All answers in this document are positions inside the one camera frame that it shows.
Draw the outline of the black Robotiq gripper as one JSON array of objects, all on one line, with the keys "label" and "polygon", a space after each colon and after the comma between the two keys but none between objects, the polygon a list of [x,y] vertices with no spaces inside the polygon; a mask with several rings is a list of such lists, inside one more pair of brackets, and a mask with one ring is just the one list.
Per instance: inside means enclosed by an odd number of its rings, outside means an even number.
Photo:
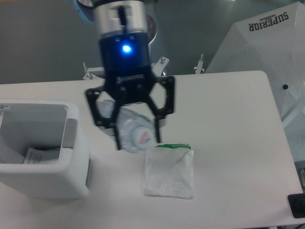
[{"label": "black Robotiq gripper", "polygon": [[[151,69],[148,43],[148,35],[145,32],[118,34],[99,40],[105,70],[104,87],[89,88],[85,91],[85,96],[93,123],[114,137],[118,150],[122,149],[117,124],[122,104],[144,102],[148,105],[154,115],[157,143],[161,143],[161,122],[175,110],[174,76],[158,77],[157,80],[166,91],[164,107],[157,108],[150,97],[156,77]],[[138,85],[143,87],[142,99],[137,91]],[[104,90],[113,101],[98,101]]]}]

